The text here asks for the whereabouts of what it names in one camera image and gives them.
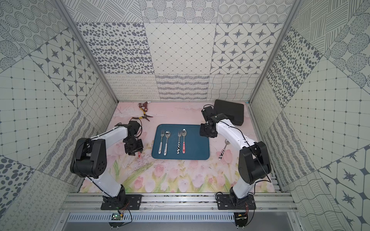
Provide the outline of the white handled spoon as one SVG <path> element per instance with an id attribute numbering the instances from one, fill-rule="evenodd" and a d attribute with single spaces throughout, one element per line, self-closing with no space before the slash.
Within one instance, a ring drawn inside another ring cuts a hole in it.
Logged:
<path id="1" fill-rule="evenodd" d="M 171 136 L 171 132 L 170 132 L 170 131 L 166 131 L 166 132 L 165 132 L 166 143 L 165 143 L 165 149 L 164 149 L 164 156 L 166 156 L 166 155 L 167 155 L 168 139 L 170 138 L 170 136 Z"/>

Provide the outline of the white handled fork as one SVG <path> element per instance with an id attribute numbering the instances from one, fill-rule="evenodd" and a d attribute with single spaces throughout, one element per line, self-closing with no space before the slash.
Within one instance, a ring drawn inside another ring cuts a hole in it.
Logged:
<path id="1" fill-rule="evenodd" d="M 162 144 L 163 144 L 163 138 L 165 136 L 165 132 L 164 130 L 161 131 L 161 141 L 160 141 L 160 146 L 159 146 L 159 151 L 158 151 L 158 154 L 160 155 L 161 152 L 162 152 Z"/>

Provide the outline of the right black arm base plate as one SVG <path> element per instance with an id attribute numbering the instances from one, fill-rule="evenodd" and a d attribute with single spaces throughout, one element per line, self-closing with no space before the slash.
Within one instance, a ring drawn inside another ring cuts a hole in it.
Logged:
<path id="1" fill-rule="evenodd" d="M 217 194 L 215 199 L 219 210 L 256 210 L 253 195 L 239 199 L 234 194 Z"/>

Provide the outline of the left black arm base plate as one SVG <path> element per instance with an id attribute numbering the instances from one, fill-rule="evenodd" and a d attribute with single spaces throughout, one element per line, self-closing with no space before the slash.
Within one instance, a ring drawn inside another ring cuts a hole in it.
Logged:
<path id="1" fill-rule="evenodd" d="M 118 195 L 117 197 L 103 196 L 101 210 L 139 210 L 142 197 L 141 194 Z"/>

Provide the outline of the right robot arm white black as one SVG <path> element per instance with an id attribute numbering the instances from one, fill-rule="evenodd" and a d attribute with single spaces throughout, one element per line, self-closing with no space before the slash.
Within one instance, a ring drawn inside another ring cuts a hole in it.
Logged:
<path id="1" fill-rule="evenodd" d="M 200 125 L 200 136 L 216 138 L 222 135 L 232 146 L 239 150 L 238 171 L 240 178 L 230 189 L 230 202 L 234 207 L 246 202 L 255 193 L 259 182 L 271 182 L 265 178 L 271 173 L 271 163 L 264 142 L 255 142 L 235 127 L 225 114 L 217 114 L 212 105 L 202 109 L 205 123 Z"/>

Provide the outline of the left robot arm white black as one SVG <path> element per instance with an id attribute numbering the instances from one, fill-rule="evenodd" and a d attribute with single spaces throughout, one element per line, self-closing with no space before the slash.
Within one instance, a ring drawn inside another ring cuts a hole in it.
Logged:
<path id="1" fill-rule="evenodd" d="M 113 129 L 95 137 L 78 139 L 71 161 L 71 173 L 90 180 L 103 192 L 104 201 L 123 207 L 125 189 L 107 172 L 107 149 L 122 141 L 125 153 L 135 156 L 144 148 L 139 139 L 141 132 L 142 125 L 131 120 L 128 124 L 118 123 Z"/>

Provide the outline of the pink handled spoon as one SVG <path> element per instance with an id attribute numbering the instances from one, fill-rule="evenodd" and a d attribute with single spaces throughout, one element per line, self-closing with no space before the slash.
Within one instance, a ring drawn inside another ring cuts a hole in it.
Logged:
<path id="1" fill-rule="evenodd" d="M 182 129 L 181 134 L 183 136 L 183 148 L 182 148 L 182 152 L 183 152 L 183 154 L 185 154 L 186 153 L 186 141 L 185 141 L 185 138 L 186 138 L 186 135 L 187 135 L 186 129 Z"/>

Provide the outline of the cow pattern handled fork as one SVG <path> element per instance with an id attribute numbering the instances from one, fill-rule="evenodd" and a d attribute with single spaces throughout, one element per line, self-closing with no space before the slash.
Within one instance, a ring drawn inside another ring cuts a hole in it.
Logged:
<path id="1" fill-rule="evenodd" d="M 177 154 L 180 154 L 180 141 L 181 141 L 182 133 L 181 130 L 178 131 L 178 143 L 177 143 Z"/>

